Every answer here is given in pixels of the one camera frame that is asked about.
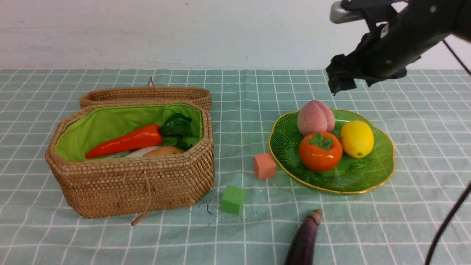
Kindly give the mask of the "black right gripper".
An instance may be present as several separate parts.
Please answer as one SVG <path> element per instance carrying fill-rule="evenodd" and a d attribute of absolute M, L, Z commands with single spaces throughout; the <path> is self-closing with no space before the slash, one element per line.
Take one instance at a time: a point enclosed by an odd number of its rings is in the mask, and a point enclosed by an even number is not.
<path fill-rule="evenodd" d="M 355 79 L 364 80 L 367 86 L 407 75 L 407 66 L 422 57 L 417 48 L 402 47 L 395 40 L 397 29 L 389 22 L 377 25 L 363 35 L 356 49 L 348 55 L 335 55 L 326 67 L 331 94 L 356 89 Z"/>

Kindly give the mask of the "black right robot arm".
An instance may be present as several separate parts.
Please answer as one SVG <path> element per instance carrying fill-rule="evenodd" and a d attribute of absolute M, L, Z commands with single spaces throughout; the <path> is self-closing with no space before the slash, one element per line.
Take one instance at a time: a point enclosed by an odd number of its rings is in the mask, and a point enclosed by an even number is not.
<path fill-rule="evenodd" d="M 449 35 L 470 41 L 469 0 L 408 0 L 401 11 L 393 0 L 341 0 L 331 6 L 330 20 L 343 24 L 364 20 L 369 28 L 356 49 L 336 55 L 325 69 L 335 94 L 407 75 L 416 62 Z"/>

